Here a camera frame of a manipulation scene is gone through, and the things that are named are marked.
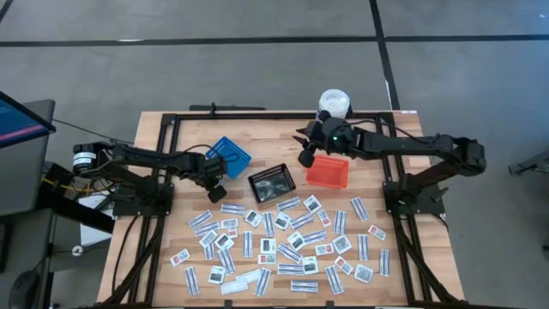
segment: wooden tabletop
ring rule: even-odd
[[[136,147],[155,149],[160,129],[160,119],[163,112],[143,112],[136,134]],[[395,123],[404,130],[415,136],[421,135],[419,117],[415,112],[394,112]],[[276,264],[257,265],[256,255],[259,253],[260,238],[264,238],[264,228],[260,224],[254,229],[244,222],[243,217],[220,212],[221,202],[212,204],[206,198],[203,188],[195,185],[189,180],[174,179],[175,200],[172,206],[172,213],[167,216],[160,251],[160,265],[156,277],[156,289],[154,291],[153,306],[222,306],[224,300],[233,300],[235,306],[323,306],[327,300],[333,300],[337,306],[374,306],[374,305],[405,305],[406,295],[402,280],[401,264],[396,246],[395,231],[391,217],[385,211],[383,201],[382,182],[384,181],[381,161],[350,160],[348,158],[334,155],[334,157],[349,160],[349,180],[346,189],[336,190],[320,186],[308,185],[305,182],[305,170],[297,161],[301,146],[292,139],[295,129],[305,127],[309,120],[185,120],[181,124],[177,150],[183,150],[189,146],[206,143],[213,145],[222,136],[227,136],[238,144],[244,151],[250,154],[252,161],[236,180],[227,178],[225,188],[228,192],[223,203],[239,203],[247,209],[259,211],[272,211],[276,217],[278,210],[275,203],[290,197],[299,196],[301,201],[311,194],[314,194],[328,212],[331,221],[334,221],[336,210],[347,212],[347,237],[353,244],[353,249],[345,252],[342,256],[353,266],[357,263],[372,267],[375,275],[372,281],[364,284],[354,279],[353,273],[350,276],[339,271],[340,279],[345,288],[345,293],[332,295],[324,268],[333,264],[337,258],[336,254],[317,257],[319,263],[318,274],[309,276],[279,276],[276,274]],[[375,130],[373,125],[361,125],[365,129]],[[169,138],[166,141],[166,150],[169,145]],[[405,156],[402,158],[406,171],[417,173],[429,166],[426,157]],[[286,194],[277,200],[268,203],[257,204],[250,189],[247,177],[259,173],[264,169],[286,163],[290,169],[297,190]],[[134,167],[135,173],[146,175],[150,173],[144,168]],[[392,166],[393,175],[397,175],[395,166]],[[350,199],[361,197],[366,209],[370,214],[370,220],[360,222],[353,211]],[[235,275],[241,275],[249,270],[266,267],[272,270],[265,296],[257,297],[253,294],[256,284],[252,283],[248,291],[221,295],[220,286],[208,283],[208,275],[212,265],[220,265],[216,256],[215,260],[205,261],[203,249],[198,243],[187,222],[195,218],[204,210],[210,209],[214,217],[211,221],[220,221],[233,217],[239,218],[238,237],[231,249],[232,258],[236,265],[236,274],[227,275],[225,282],[233,281]],[[292,217],[306,213],[303,205],[287,211]],[[299,229],[309,233],[323,229],[318,217],[315,221]],[[418,230],[423,247],[425,261],[437,276],[438,280],[457,298],[463,298],[462,287],[455,266],[449,235],[444,225],[432,215],[416,215]],[[106,260],[103,280],[101,282],[98,301],[106,299],[111,295],[112,272],[116,263],[117,255],[122,243],[124,232],[128,227],[131,218],[121,218],[116,222],[112,235],[111,247]],[[374,224],[387,233],[387,239],[381,241],[375,237],[369,237],[370,261],[359,262],[357,234],[367,233],[368,227]],[[121,263],[118,269],[117,285],[124,279],[125,274],[130,270],[136,257],[136,247],[139,240],[141,218],[130,231],[128,241],[122,254]],[[275,229],[277,244],[285,242],[286,238],[293,232],[291,228],[286,231]],[[253,231],[254,257],[242,257],[242,232]],[[315,255],[315,245],[328,243],[334,239],[332,227],[326,227],[328,238],[325,241],[308,245],[299,252],[304,257]],[[184,248],[189,250],[190,259],[177,267],[172,267],[170,257]],[[390,277],[383,277],[378,274],[380,249],[391,250],[390,256]],[[277,254],[277,263],[292,263],[281,254]],[[417,270],[410,260],[411,271],[416,298],[420,299],[421,292]],[[200,293],[189,296],[184,277],[184,269],[194,266],[200,287]],[[142,272],[141,282],[146,281],[148,265]],[[290,292],[291,279],[307,279],[318,281],[318,294],[292,293]],[[145,284],[140,284],[138,300],[143,299]]]

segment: blue basket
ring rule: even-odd
[[[223,136],[215,145],[214,149],[227,160],[226,175],[235,179],[244,171],[251,161],[249,154],[246,154],[237,144]],[[206,153],[207,158],[214,158],[217,154],[213,150]]]

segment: monitor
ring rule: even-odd
[[[0,148],[53,132],[53,125],[0,92]]]

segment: black basket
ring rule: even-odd
[[[296,188],[292,175],[284,163],[253,174],[248,177],[248,181],[258,203],[267,202]]]

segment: red plastic basket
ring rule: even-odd
[[[328,188],[347,188],[349,161],[315,155],[312,167],[307,169],[307,182]]]

